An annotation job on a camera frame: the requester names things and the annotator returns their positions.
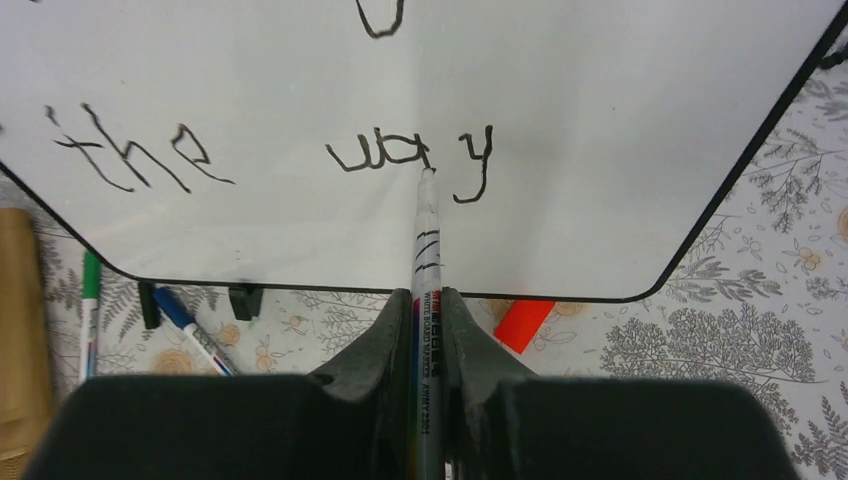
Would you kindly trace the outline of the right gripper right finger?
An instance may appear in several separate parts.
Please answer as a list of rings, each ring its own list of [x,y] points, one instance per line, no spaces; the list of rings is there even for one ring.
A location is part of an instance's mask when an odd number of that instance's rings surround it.
[[[509,390],[534,373],[475,321],[461,294],[441,292],[446,367],[445,450],[454,479],[515,479]]]

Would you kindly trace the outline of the white whiteboard black frame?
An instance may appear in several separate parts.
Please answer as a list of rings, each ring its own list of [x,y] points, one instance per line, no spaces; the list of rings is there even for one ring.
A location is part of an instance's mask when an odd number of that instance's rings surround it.
[[[5,1],[1,167],[157,282],[659,288],[843,1]]]

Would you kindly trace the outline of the black cap whiteboard marker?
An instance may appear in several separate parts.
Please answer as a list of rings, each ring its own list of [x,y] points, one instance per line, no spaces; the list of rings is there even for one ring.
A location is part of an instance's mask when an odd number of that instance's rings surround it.
[[[441,259],[435,170],[417,187],[412,265],[413,401],[410,477],[443,479]]]

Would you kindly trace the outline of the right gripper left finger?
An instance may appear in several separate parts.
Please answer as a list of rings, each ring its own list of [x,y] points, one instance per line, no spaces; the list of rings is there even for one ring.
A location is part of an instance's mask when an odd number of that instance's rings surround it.
[[[411,413],[412,300],[391,293],[371,327],[311,372],[322,384],[326,479],[404,479]]]

